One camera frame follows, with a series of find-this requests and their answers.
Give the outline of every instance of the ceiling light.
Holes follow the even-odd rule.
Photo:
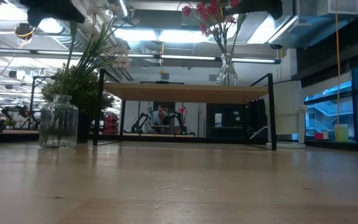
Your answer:
[[[114,35],[126,41],[157,40],[152,29],[117,29]]]
[[[259,25],[252,34],[251,38],[247,41],[248,44],[264,44],[273,35],[275,31],[276,23],[271,15],[268,15],[266,19]]]
[[[274,40],[276,40],[278,37],[280,37],[290,26],[298,20],[298,16],[294,16],[287,24],[285,24],[284,27],[282,27],[272,38],[270,38],[267,42],[272,43]]]
[[[69,52],[66,51],[52,51],[52,50],[38,50],[37,51],[38,54],[49,54],[49,55],[69,55]],[[71,54],[72,56],[82,56],[83,53],[82,52],[73,52]]]
[[[130,58],[154,58],[154,55],[149,54],[128,54]]]
[[[215,60],[215,57],[186,56],[186,55],[161,55],[162,59],[187,59],[187,60]]]
[[[52,18],[43,19],[38,25],[38,28],[49,34],[59,34],[63,30],[63,26]]]
[[[232,62],[249,62],[249,63],[276,63],[272,59],[256,59],[256,58],[234,58]]]
[[[8,96],[13,96],[13,95],[31,96],[31,93],[0,92],[0,95],[8,95]],[[34,93],[34,96],[42,96],[42,94],[41,94],[41,93]]]
[[[31,54],[30,50],[23,50],[23,49],[0,49],[0,53],[7,53],[7,54]]]
[[[163,30],[159,37],[159,40],[168,43],[200,43],[208,39],[201,31],[188,30]]]

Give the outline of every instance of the person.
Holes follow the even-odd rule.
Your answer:
[[[152,113],[152,124],[153,125],[164,125],[164,119],[168,116],[167,108],[165,105],[160,104],[158,110]],[[165,128],[153,127],[153,132],[163,133]]]

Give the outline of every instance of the ribbed glass vase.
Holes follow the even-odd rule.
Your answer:
[[[71,96],[54,95],[53,102],[41,109],[41,147],[75,147],[77,144],[78,108],[70,104]]]
[[[219,70],[216,84],[219,86],[236,86],[239,83],[239,77],[234,70],[232,55],[229,53],[222,54],[222,67]]]

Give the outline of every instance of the robotic arm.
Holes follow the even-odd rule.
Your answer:
[[[139,125],[139,122],[140,120],[143,118],[143,117],[146,117],[144,119],[144,121],[142,122],[141,125]],[[141,133],[142,132],[142,127],[143,125],[146,123],[146,121],[150,121],[151,120],[151,117],[145,113],[141,113],[140,116],[139,116],[139,119],[135,122],[134,125],[132,125],[131,127],[131,133]]]

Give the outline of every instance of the hanging wire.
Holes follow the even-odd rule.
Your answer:
[[[337,96],[336,96],[336,140],[339,138],[339,90],[341,85],[341,58],[339,56],[339,22],[338,22],[338,0],[335,0],[335,27],[336,27],[336,60],[338,65],[338,90],[337,90]]]
[[[24,42],[27,42],[27,39],[29,38],[29,36],[32,34],[32,32],[29,32],[28,35],[26,36]],[[20,44],[19,49],[22,49],[25,46],[25,43]],[[13,58],[9,61],[9,63],[4,67],[4,69],[0,72],[0,76],[6,71],[6,69],[11,65],[11,63],[13,62],[13,60],[16,58],[16,54],[13,55]]]

